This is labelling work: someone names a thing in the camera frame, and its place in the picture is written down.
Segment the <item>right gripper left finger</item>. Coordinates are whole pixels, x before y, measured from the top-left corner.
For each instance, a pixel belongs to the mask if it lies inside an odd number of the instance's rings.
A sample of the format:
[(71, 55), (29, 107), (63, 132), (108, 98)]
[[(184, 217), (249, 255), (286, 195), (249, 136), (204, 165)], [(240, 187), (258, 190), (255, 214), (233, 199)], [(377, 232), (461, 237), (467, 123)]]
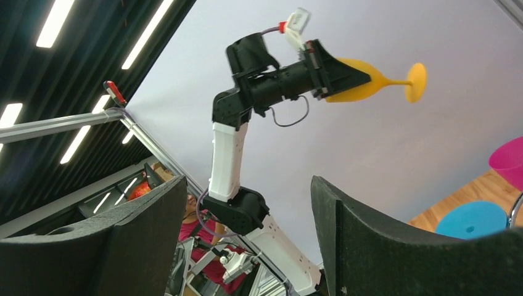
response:
[(163, 295), (186, 207), (187, 181), (46, 235), (1, 240), (2, 295)]

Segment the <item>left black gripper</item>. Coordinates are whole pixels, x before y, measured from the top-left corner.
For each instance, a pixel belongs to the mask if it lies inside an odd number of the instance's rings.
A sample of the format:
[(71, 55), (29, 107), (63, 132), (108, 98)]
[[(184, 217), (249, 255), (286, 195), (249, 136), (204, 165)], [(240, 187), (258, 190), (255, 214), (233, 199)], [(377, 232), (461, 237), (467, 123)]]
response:
[(336, 59), (318, 39), (304, 43), (300, 61), (310, 77), (310, 92), (319, 101), (371, 82), (368, 73)]

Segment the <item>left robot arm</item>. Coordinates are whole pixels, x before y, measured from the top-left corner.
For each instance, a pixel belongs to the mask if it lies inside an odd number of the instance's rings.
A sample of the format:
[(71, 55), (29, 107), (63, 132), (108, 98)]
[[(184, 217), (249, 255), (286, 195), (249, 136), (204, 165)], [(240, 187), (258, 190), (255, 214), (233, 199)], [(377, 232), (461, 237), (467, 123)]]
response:
[(298, 61), (283, 66), (270, 54), (262, 33), (245, 36), (226, 48), (233, 86), (213, 100), (212, 172), (203, 205), (276, 273), (295, 295), (321, 295), (324, 273), (280, 229), (264, 190), (244, 181), (252, 172), (246, 141), (252, 116), (265, 117), (284, 101), (314, 98), (358, 101), (373, 82), (358, 62), (331, 55), (317, 39), (297, 41)]

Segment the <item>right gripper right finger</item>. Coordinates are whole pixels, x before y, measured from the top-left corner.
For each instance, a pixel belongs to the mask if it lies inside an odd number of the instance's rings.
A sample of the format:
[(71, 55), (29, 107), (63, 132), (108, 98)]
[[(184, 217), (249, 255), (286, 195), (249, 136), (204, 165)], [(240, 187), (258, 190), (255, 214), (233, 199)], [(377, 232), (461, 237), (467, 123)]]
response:
[(521, 295), (522, 229), (473, 240), (398, 221), (314, 176), (311, 207), (329, 295)]

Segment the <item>blue wine glass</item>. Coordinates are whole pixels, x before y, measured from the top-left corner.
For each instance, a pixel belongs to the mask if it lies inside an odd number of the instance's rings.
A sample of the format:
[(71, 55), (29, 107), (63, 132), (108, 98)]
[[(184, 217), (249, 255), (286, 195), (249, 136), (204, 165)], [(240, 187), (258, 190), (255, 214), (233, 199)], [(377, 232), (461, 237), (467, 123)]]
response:
[(497, 204), (479, 200), (448, 212), (438, 223), (436, 234), (458, 239), (475, 239), (506, 229), (506, 212)]

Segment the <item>magenta wine glass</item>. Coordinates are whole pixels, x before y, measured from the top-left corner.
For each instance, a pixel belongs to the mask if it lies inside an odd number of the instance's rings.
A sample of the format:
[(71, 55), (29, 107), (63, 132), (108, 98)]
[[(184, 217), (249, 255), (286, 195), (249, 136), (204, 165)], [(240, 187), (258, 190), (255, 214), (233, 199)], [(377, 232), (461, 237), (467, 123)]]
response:
[(522, 136), (497, 148), (488, 164), (510, 185), (522, 191)]

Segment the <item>yellow wine glass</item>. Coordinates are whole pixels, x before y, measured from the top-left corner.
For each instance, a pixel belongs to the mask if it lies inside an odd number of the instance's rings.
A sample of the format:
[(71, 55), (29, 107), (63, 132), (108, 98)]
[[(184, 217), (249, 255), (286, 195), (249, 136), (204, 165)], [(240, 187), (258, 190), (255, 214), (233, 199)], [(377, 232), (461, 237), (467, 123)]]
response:
[(392, 85), (403, 85), (405, 87), (406, 100), (409, 103), (416, 103), (421, 99), (426, 88), (427, 70), (422, 63), (414, 64), (405, 80), (392, 80), (385, 77), (377, 68), (362, 60), (339, 58), (339, 61), (367, 73), (371, 81), (327, 97), (326, 102), (329, 103), (362, 101), (373, 96), (382, 88)]

